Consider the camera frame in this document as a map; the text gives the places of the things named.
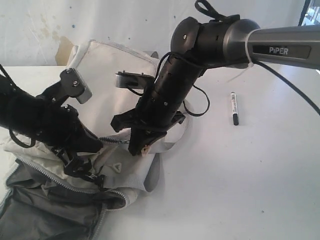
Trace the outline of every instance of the black marker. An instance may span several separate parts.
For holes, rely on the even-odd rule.
[[[237,108],[237,99],[235,92],[231,92],[231,105],[232,105],[232,119],[233,119],[233,125],[238,126],[239,125],[239,118],[238,118],[238,108]]]

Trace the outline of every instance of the white table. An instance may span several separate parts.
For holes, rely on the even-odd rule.
[[[315,70],[273,67],[320,105]],[[21,88],[38,94],[64,68],[6,69]],[[208,70],[197,81],[210,97],[209,112],[193,120],[189,140],[161,156],[156,190],[111,212],[99,239],[320,239],[320,116],[266,70],[255,66],[226,83],[237,73]],[[232,124],[232,91],[239,126]],[[194,89],[188,100],[197,112],[206,107]]]

